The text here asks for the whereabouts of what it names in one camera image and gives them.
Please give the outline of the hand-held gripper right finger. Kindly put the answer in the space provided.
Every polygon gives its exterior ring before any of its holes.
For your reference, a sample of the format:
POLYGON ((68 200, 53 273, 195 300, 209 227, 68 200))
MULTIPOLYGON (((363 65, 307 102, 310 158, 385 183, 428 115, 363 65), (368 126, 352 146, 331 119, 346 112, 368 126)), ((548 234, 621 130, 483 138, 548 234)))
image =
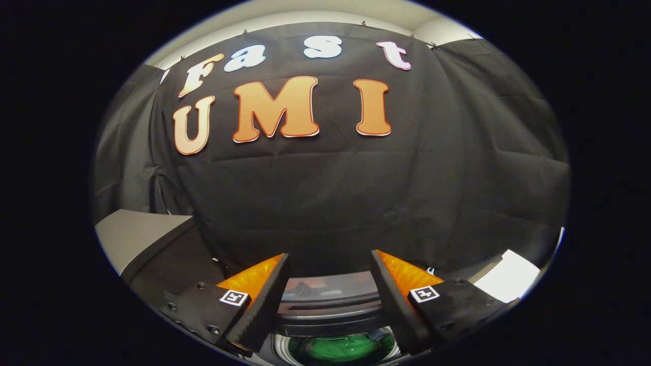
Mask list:
POLYGON ((409 354, 447 347, 507 310, 470 281, 442 280, 380 250, 370 252, 370 271, 398 347, 409 354))

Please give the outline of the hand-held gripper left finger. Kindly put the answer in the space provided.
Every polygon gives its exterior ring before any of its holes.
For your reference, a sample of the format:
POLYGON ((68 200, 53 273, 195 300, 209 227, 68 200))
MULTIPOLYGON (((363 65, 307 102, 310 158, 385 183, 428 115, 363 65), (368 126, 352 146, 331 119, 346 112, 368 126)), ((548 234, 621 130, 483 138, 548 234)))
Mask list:
POLYGON ((220 283, 198 281, 160 313, 223 352, 251 356, 274 331, 289 276, 290 256, 281 253, 220 283))

